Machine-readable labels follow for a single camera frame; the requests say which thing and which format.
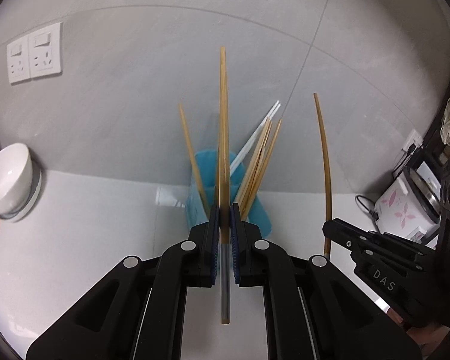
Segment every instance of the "tile grout line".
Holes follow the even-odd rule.
[[[245,21],[245,23],[258,25],[258,26],[266,28],[266,29],[268,29],[270,31],[275,31],[275,32],[281,33],[282,35],[288,36],[288,37],[290,37],[290,38],[292,38],[294,40],[297,40],[298,42],[301,42],[303,44],[306,44],[306,45],[310,46],[310,44],[308,42],[306,42],[303,39],[300,39],[297,36],[292,35],[291,33],[279,30],[278,28],[275,28],[275,27],[272,27],[272,26],[268,26],[266,24],[259,23],[258,21],[254,21],[254,20],[248,19],[246,17],[241,17],[241,16],[238,16],[238,15],[232,15],[230,13],[225,13],[225,12],[220,12],[220,11],[215,11],[215,10],[212,10],[212,9],[205,9],[205,8],[186,7],[184,5],[130,4],[130,5],[113,5],[113,6],[109,6],[109,7],[90,8],[90,9],[84,9],[84,10],[81,10],[81,11],[67,13],[65,15],[62,15],[62,16],[59,16],[59,17],[55,17],[55,18],[50,19],[50,20],[46,20],[43,23],[37,24],[35,26],[32,26],[32,27],[28,28],[27,30],[24,30],[24,31],[20,32],[19,34],[9,38],[5,42],[0,43],[0,47],[3,47],[3,46],[7,45],[10,42],[13,42],[15,39],[18,39],[21,36],[28,35],[28,33],[33,32],[34,30],[40,29],[43,26],[48,26],[48,25],[50,25],[52,23],[55,23],[57,21],[64,21],[66,18],[68,18],[70,16],[73,16],[75,14],[80,14],[80,13],[85,13],[85,12],[92,12],[92,11],[101,11],[101,10],[107,10],[107,9],[120,9],[120,8],[176,8],[176,9],[185,9],[185,10],[192,10],[192,11],[198,11],[198,12],[212,13],[212,14],[216,14],[216,15],[231,17],[232,19],[242,20],[242,21]]]
[[[308,51],[307,51],[307,55],[305,56],[305,60],[303,61],[302,67],[300,69],[300,72],[298,73],[298,76],[296,78],[295,84],[293,85],[292,91],[290,92],[290,96],[288,96],[288,100],[287,100],[287,102],[285,104],[285,107],[283,107],[282,117],[285,115],[285,111],[287,110],[288,104],[290,103],[290,100],[292,99],[293,92],[295,91],[296,85],[298,84],[298,82],[300,80],[300,76],[302,75],[303,69],[305,68],[305,64],[307,62],[308,55],[310,54],[310,51],[311,51],[311,49],[313,47],[313,43],[315,42],[315,38],[317,37],[317,34],[318,34],[318,30],[320,28],[320,24],[322,23],[323,15],[325,15],[325,9],[327,9],[328,1],[329,0],[325,1],[325,5],[323,7],[322,14],[320,15],[320,19],[318,21],[317,30],[315,30],[315,34],[313,35],[312,41],[310,43],[310,47],[308,48]]]
[[[403,116],[405,116],[407,118],[407,120],[412,124],[412,126],[415,125],[413,124],[413,122],[410,120],[410,118],[405,114],[405,112],[402,111],[402,109],[397,105],[397,103],[395,102],[394,99],[391,99],[390,97],[388,97],[385,93],[383,93],[379,88],[377,88],[372,82],[370,82],[366,77],[364,77],[363,75],[361,75],[359,72],[357,72],[355,69],[353,69],[351,66],[348,66],[348,64],[346,64],[345,62],[339,60],[337,57],[334,57],[333,55],[329,54],[328,52],[320,49],[317,46],[310,46],[310,48],[314,47],[315,49],[317,49],[318,51],[324,53],[325,55],[328,55],[330,58],[334,59],[335,61],[339,62],[340,64],[342,64],[343,66],[345,66],[346,68],[349,68],[351,71],[353,71],[355,74],[357,74],[360,78],[364,79],[369,85],[371,85],[375,90],[377,90],[383,97],[385,97],[385,99],[389,100],[402,114]]]

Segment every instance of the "bamboo chopstick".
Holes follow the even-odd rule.
[[[230,323],[230,151],[228,148],[228,88],[225,47],[220,47],[220,143],[219,188],[220,209],[220,279],[221,321]]]
[[[315,107],[317,108],[318,126],[320,129],[320,140],[322,141],[323,171],[325,174],[325,220],[332,220],[332,178],[330,176],[330,160],[328,158],[327,137],[325,135],[325,126],[323,125],[322,110],[320,110],[320,101],[317,93],[313,93]],[[323,256],[330,259],[332,240],[325,238],[323,245]]]
[[[250,186],[249,186],[249,188],[247,189],[247,194],[246,194],[247,200],[248,200],[248,197],[250,196],[250,192],[251,192],[251,190],[252,190],[253,185],[254,185],[254,184],[256,183],[256,181],[257,181],[258,174],[259,174],[260,169],[262,168],[262,165],[263,165],[263,161],[265,160],[265,154],[266,154],[265,148],[267,147],[268,137],[269,137],[269,135],[270,135],[270,131],[271,131],[271,130],[272,130],[272,123],[270,123],[270,124],[268,125],[268,129],[267,129],[267,132],[266,132],[266,134],[265,134],[265,140],[263,141],[262,151],[260,151],[260,156],[259,156],[259,159],[258,159],[257,168],[255,169],[255,173],[254,173],[254,175],[253,175],[253,178],[251,179]]]
[[[257,167],[257,162],[260,156],[260,151],[263,149],[263,142],[265,140],[265,136],[267,135],[267,129],[270,126],[270,119],[267,118],[265,121],[265,125],[263,126],[262,132],[260,133],[260,137],[258,138],[257,145],[255,146],[255,150],[253,151],[252,158],[250,159],[250,163],[248,164],[247,170],[245,171],[245,175],[243,176],[242,183],[238,189],[238,192],[235,197],[235,202],[238,203],[238,207],[240,209],[240,213],[243,212],[245,207],[244,198],[248,189],[248,185],[250,184],[251,178],[253,178],[253,173]]]
[[[277,100],[276,103],[274,104],[274,106],[272,108],[270,108],[270,111],[268,111],[267,115],[263,118],[260,125],[256,128],[256,130],[252,133],[252,135],[250,135],[250,138],[248,138],[248,141],[245,143],[245,145],[242,147],[242,149],[236,155],[235,159],[230,164],[230,177],[232,176],[234,171],[236,171],[239,164],[243,161],[243,159],[245,158],[247,153],[251,150],[253,144],[255,143],[255,140],[262,132],[263,126],[265,125],[267,118],[272,120],[280,107],[281,107],[281,104]]]
[[[192,142],[190,139],[190,133],[188,132],[187,119],[185,118],[185,112],[183,112],[182,104],[179,103],[178,110],[180,111],[180,119],[182,120],[183,135],[185,136],[185,142],[187,143],[188,156],[190,157],[190,162],[192,164],[193,176],[195,177],[195,182],[197,183],[198,193],[202,200],[203,209],[207,214],[207,218],[210,216],[210,207],[207,202],[207,195],[203,189],[202,177],[200,176],[200,169],[198,168],[197,160],[195,159],[195,153],[193,151]]]
[[[215,191],[214,191],[214,204],[218,205],[219,195],[219,171],[218,171],[218,162],[219,162],[219,156],[220,156],[220,132],[218,132],[218,148],[217,148],[217,160],[216,160],[216,166],[215,166]]]
[[[274,150],[275,142],[277,140],[278,132],[280,131],[280,126],[282,125],[282,120],[278,121],[277,127],[274,132],[274,136],[271,139],[270,146],[267,150],[267,154],[265,155],[265,159],[263,161],[262,167],[259,169],[259,174],[255,184],[252,186],[252,190],[250,192],[250,196],[248,197],[247,204],[245,206],[245,210],[243,215],[241,216],[242,220],[248,216],[250,209],[252,207],[253,201],[255,200],[255,196],[257,196],[258,189],[260,187],[260,183],[262,182],[263,176],[265,174],[265,170],[267,169],[268,163],[270,161],[270,157],[272,156],[272,151]]]

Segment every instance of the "curved wooden stick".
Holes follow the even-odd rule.
[[[317,108],[318,126],[320,129],[320,139],[322,141],[323,154],[323,171],[325,174],[325,220],[332,220],[332,178],[330,176],[330,160],[328,158],[327,137],[325,135],[325,126],[323,125],[322,110],[320,110],[320,101],[317,93],[313,93],[315,98],[315,107]],[[323,255],[327,260],[330,259],[330,249],[332,248],[332,241],[325,238],[323,245]]]

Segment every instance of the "silver screw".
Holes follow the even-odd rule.
[[[327,265],[327,259],[323,256],[313,256],[312,264],[314,266],[323,267]]]
[[[261,251],[267,250],[270,246],[270,244],[264,239],[259,239],[258,241],[255,241],[254,245],[257,249],[260,249]]]
[[[185,241],[185,242],[182,242],[180,247],[184,251],[192,251],[195,249],[196,245],[195,245],[195,242],[193,242],[193,241]]]
[[[133,256],[127,257],[125,260],[123,260],[123,265],[126,268],[133,268],[133,267],[137,266],[137,264],[138,264],[138,258],[133,257]]]

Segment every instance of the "white bowl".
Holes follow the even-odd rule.
[[[14,143],[0,151],[0,215],[18,210],[32,187],[32,159],[28,147]]]

